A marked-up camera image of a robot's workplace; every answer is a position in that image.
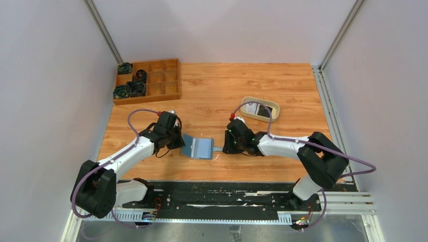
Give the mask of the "blue card holder wallet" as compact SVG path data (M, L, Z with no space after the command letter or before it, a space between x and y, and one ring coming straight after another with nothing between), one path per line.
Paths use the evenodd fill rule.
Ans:
M215 147L212 138L196 138L183 134L184 146L181 153L192 159L212 160L214 152L222 152L222 147Z

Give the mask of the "black card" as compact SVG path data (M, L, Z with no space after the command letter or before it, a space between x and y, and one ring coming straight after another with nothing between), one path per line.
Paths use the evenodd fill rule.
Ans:
M266 118L270 118L271 114L272 114L273 108L270 106L262 106L260 105L258 108L258 112L257 115L262 116L262 117L266 117Z

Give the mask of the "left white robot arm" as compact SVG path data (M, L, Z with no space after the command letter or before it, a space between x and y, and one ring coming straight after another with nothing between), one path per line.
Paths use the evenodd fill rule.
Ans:
M117 206L127 203L151 205L155 202L153 185L141 178L120 182L122 176L140 161L155 156L163 148L182 148L182 122L176 112L159 111L158 119L142 131L133 126L136 137L113 155L99 161L85 161L78 172L70 201L79 218L104 218Z

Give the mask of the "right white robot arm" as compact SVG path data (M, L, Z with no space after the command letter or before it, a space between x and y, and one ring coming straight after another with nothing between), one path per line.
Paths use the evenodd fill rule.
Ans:
M306 137L272 136L254 133L241 119L227 125L224 153L247 153L250 156L281 156L299 160L307 174L289 192L289 200L307 201L323 189L331 189L349 164L344 153L323 133Z

